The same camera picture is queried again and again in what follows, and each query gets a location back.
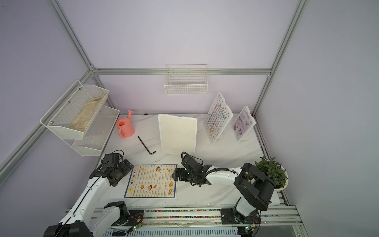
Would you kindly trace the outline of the large dim sum menu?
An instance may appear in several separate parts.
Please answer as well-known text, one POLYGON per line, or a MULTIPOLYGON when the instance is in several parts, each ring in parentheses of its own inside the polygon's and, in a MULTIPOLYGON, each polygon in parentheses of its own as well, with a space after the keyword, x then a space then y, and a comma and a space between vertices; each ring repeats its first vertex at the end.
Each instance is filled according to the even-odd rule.
POLYGON ((177 165, 136 165, 125 198, 175 198, 177 183, 172 178, 177 165))

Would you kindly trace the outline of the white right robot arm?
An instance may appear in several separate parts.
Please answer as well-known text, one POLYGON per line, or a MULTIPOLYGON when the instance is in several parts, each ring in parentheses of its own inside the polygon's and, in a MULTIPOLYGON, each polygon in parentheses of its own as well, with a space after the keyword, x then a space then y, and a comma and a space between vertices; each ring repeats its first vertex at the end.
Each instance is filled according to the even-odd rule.
POLYGON ((186 153, 181 153, 182 168, 173 171, 174 181, 183 181, 192 186, 222 184, 234 186, 241 194, 235 205, 235 212, 248 217, 251 212, 267 211, 276 184, 256 166, 245 163, 237 168, 205 165, 203 161, 186 153))

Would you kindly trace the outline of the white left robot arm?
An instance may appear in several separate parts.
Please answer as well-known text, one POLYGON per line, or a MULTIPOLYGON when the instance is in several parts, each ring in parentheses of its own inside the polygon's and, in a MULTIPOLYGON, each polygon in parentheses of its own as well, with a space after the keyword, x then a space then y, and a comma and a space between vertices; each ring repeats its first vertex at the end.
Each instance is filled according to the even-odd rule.
POLYGON ((74 206, 57 225, 49 226, 45 230, 45 237, 101 237, 111 225, 122 226, 129 222, 131 214, 124 201, 106 204, 102 213, 91 221, 105 192, 110 187, 116 187, 134 168, 123 156, 122 150, 104 155, 100 165, 91 173, 86 188, 74 206))

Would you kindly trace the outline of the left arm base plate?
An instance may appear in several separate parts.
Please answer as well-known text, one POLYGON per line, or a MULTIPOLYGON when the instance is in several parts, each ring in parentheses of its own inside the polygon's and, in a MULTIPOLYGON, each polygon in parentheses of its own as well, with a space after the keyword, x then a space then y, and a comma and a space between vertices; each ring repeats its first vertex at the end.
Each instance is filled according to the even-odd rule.
POLYGON ((107 208, 119 210, 119 218, 111 226, 135 226, 143 221, 144 210, 128 209, 124 201, 110 202, 104 206, 107 208))

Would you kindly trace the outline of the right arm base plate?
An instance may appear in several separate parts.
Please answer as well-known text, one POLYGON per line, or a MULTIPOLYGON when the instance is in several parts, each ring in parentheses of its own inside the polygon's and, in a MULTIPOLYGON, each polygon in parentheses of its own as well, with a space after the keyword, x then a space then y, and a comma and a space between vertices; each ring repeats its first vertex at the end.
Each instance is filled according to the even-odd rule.
POLYGON ((222 224, 259 224, 261 218, 257 210, 252 211, 248 216, 237 212, 235 208, 222 208, 221 221, 222 224))

